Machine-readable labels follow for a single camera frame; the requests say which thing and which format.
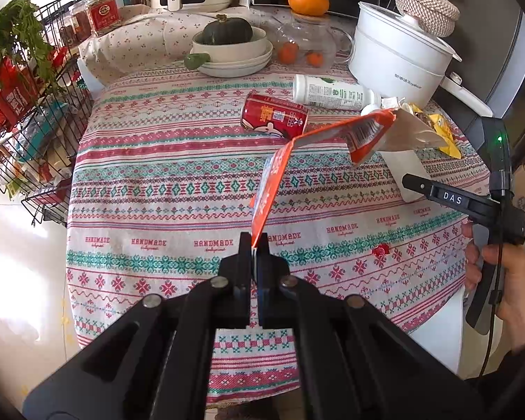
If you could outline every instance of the soda can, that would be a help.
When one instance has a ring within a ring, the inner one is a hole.
[[[305,131],[308,112],[301,104],[250,92],[241,110],[241,126],[292,140]]]

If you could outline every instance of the white plastic bottle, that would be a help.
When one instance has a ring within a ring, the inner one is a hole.
[[[381,95],[364,86],[327,77],[296,74],[294,102],[327,109],[362,110],[369,104],[381,107]]]

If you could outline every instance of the tile floor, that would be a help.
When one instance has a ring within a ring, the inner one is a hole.
[[[20,408],[27,393],[78,352],[65,280],[66,229],[31,225],[19,203],[0,197],[0,387]],[[504,337],[490,365],[508,349]],[[485,338],[464,330],[459,375],[473,375]],[[275,399],[282,420],[303,419],[299,390]],[[207,411],[213,419],[215,411]]]

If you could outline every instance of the silver screw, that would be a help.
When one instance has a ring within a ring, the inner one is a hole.
[[[348,306],[351,308],[360,309],[364,307],[365,300],[361,295],[350,295],[346,298],[346,303],[348,303]]]
[[[295,287],[295,285],[297,285],[297,278],[292,275],[282,276],[282,278],[280,279],[280,284],[282,287],[286,288]]]
[[[146,308],[156,308],[159,305],[161,305],[161,297],[158,294],[151,293],[150,295],[144,297],[144,300],[142,300],[142,304]]]
[[[210,280],[210,284],[214,289],[224,289],[227,286],[229,281],[224,276],[214,276]]]

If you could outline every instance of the pot handle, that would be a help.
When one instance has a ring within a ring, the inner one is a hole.
[[[348,57],[345,60],[338,62],[339,64],[348,63],[351,60],[352,55],[354,55],[354,47],[355,46],[354,46],[354,40],[352,39],[352,36],[350,36],[348,33],[346,33],[341,28],[331,27],[330,29],[331,29],[331,31],[336,31],[336,32],[342,33],[343,35],[345,35],[348,38],[348,40],[350,40],[350,46],[351,46],[350,47],[350,55],[348,55]]]
[[[492,109],[488,107],[479,97],[472,94],[464,86],[461,86],[461,82],[462,79],[457,74],[452,72],[451,79],[449,77],[443,76],[440,86],[469,106],[481,117],[493,117],[494,113],[492,112]]]

